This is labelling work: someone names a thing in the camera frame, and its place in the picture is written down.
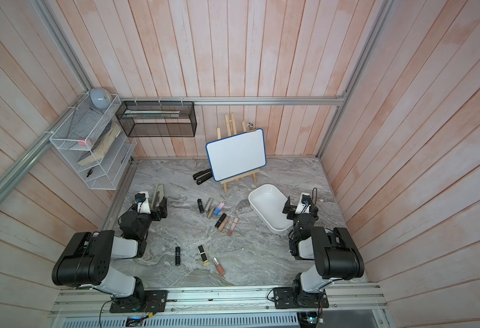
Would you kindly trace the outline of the white plastic storage box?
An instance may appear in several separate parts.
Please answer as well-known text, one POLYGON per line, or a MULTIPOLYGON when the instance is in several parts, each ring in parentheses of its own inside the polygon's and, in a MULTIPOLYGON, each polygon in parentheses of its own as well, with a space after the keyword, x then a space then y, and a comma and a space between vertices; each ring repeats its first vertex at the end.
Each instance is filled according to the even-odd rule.
POLYGON ((283 213, 288 198, 274 185, 264 184, 248 195, 251 208, 274 234, 282 235, 293 222, 283 213))

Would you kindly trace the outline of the black lipstick silver band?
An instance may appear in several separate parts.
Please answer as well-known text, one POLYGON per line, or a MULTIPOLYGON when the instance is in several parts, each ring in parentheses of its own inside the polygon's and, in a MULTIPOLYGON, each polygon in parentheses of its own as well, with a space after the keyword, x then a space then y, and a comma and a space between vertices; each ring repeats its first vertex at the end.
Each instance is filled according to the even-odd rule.
POLYGON ((199 208, 200 213, 204 213, 205 210, 204 210, 204 206, 203 206, 202 200, 201 200, 201 199, 197 199, 197 204, 198 204, 198 208, 199 208))

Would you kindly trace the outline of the black round lipstick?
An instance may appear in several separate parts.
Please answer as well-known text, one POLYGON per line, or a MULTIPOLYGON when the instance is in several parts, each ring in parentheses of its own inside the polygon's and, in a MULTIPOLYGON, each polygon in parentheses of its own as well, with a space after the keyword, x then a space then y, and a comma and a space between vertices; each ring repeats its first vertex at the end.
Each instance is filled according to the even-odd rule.
POLYGON ((175 247, 175 265, 176 266, 181 265, 181 248, 180 247, 175 247))

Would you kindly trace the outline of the black gold square lipstick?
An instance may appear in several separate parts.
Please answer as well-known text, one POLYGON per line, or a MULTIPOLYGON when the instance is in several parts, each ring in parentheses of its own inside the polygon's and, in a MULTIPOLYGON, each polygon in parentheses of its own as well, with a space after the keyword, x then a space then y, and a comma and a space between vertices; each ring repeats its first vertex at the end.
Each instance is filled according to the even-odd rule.
POLYGON ((199 251, 199 254, 200 254, 200 258, 202 260, 202 263, 204 265, 208 265, 208 256, 207 256, 207 253, 204 249, 204 246, 203 245, 199 245, 198 246, 198 251, 199 251))

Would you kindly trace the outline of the pale pink lip gloss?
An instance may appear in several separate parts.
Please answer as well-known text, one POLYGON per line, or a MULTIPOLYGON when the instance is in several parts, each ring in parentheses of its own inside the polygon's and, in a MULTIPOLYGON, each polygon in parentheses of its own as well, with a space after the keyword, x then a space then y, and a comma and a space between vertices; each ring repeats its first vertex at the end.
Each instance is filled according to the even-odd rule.
POLYGON ((237 227, 237 224, 238 224, 238 221, 239 221, 239 218, 234 218, 231 225, 230 225, 230 228, 228 230, 228 236, 232 236, 235 228, 237 227))

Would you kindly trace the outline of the pink gloss silver cap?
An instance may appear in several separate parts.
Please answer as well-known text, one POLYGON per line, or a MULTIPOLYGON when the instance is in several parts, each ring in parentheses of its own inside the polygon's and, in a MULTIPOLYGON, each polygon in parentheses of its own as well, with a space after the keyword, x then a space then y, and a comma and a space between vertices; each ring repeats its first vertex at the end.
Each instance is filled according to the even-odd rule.
POLYGON ((223 266, 221 265, 221 263, 219 262, 219 260, 217 258, 213 258, 213 263, 217 269, 217 272, 221 275, 221 276, 224 276, 225 275, 225 270, 223 268, 223 266))

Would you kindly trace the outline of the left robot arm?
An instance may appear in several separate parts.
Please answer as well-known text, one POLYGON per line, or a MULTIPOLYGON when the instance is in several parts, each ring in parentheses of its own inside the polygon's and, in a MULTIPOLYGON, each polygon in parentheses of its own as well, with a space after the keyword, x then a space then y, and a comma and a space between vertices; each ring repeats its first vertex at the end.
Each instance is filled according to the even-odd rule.
POLYGON ((137 194, 135 204, 120 216, 114 230, 78 232, 56 262, 51 279, 57 286, 95 289, 111 297, 111 313, 164 312, 167 291, 146 291, 139 277, 111 266, 112 260, 141 258, 152 222, 167 217, 167 199, 156 195, 147 205, 146 194, 137 194))

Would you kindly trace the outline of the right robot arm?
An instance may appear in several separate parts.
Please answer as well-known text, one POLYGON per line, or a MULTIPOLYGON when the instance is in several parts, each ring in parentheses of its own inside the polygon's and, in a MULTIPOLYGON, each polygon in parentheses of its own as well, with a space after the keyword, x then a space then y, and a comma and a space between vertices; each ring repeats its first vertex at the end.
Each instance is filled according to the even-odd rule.
POLYGON ((307 193, 301 194, 296 206, 287 199, 282 209, 293 222, 288 235, 290 254, 297 260, 314 262, 310 269, 297 274, 292 288, 274 291, 278 301, 285 301, 287 292, 292 304, 299 308, 320 305, 320 294, 333 282, 364 275, 364 260, 347 228, 316 226, 318 211, 307 193))

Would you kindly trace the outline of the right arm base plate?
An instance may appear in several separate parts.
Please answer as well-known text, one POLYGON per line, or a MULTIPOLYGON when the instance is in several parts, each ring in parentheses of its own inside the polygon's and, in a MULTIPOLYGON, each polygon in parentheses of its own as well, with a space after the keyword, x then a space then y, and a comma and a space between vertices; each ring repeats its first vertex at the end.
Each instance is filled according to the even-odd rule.
POLYGON ((329 307, 326 294, 304 292, 300 288, 277 287, 272 290, 275 307, 277 309, 317 308, 329 307))

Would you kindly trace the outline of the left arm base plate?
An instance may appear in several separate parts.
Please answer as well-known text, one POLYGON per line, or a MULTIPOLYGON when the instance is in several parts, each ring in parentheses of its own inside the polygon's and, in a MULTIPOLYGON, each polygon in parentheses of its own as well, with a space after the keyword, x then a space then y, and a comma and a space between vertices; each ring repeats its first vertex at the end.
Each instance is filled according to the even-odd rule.
POLYGON ((150 313, 164 312, 167 302, 166 290, 138 292, 129 297, 113 298, 110 313, 150 313))

